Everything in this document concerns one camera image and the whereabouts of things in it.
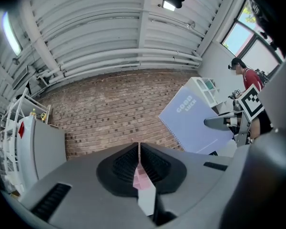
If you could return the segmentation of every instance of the person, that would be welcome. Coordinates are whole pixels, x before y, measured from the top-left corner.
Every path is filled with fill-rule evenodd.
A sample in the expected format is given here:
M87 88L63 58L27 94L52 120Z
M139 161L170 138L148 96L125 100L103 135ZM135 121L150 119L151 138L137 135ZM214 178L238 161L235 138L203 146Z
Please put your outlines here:
M254 70L249 69L240 58L234 58L231 61L231 66L229 66L229 69L235 71L236 75L243 76L245 91L252 85L256 86L259 92L263 89L263 83L257 73ZM249 130L250 138L255 139L264 133L270 132L271 130L271 122L264 110L252 121Z

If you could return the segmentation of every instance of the window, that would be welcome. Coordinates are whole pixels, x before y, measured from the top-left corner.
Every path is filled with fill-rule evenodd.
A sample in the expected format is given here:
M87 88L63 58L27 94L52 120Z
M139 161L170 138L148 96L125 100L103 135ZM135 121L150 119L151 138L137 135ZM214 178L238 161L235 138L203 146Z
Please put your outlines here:
M222 45L243 59L249 67L268 74L284 58L279 49L275 51L271 47L272 39L263 35L263 32L256 23L248 1L245 1Z

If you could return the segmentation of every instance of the white rack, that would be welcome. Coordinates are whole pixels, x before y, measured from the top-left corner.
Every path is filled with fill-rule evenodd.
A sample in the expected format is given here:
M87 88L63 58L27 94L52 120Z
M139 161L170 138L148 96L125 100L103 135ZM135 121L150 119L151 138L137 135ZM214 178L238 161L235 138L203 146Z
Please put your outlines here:
M14 103L11 103L7 113L1 120L6 119L5 128L0 131L3 135L3 154L4 154L4 169L6 178L15 186L20 194L23 193L21 184L18 161L16 139L19 128L19 121L30 115L30 112L35 109L36 117L40 118L42 113L46 113L45 123L48 123L51 105L45 107L27 95L28 89L25 88L22 96Z
M216 87L215 81L211 78L191 77L185 84L208 106L216 109L219 114L227 112L226 101L220 96L220 89Z

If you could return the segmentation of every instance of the corrugated metal ceiling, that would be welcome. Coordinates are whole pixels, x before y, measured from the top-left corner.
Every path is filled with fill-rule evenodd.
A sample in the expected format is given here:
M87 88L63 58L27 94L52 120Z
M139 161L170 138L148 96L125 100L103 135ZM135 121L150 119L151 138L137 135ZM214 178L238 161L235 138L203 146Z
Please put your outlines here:
M186 0L175 11L162 8L162 0L30 0L30 5L42 39L61 65L85 55L117 49L156 48L192 54L206 36L222 1ZM15 54L0 27L0 67L13 79L26 65L36 72L47 70L35 42L30 41L24 29L19 4L9 15L23 51L18 56L20 64L14 65ZM135 56L109 56L102 60ZM34 91L41 89L30 83ZM7 106L5 100L15 94L0 73L0 112Z

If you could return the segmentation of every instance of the black grille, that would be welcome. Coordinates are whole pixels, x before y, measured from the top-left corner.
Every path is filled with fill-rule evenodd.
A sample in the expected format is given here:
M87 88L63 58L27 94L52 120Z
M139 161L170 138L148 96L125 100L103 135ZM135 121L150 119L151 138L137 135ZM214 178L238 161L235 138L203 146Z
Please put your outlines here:
M55 185L35 206L32 213L40 219L48 221L70 189L71 187L65 184Z

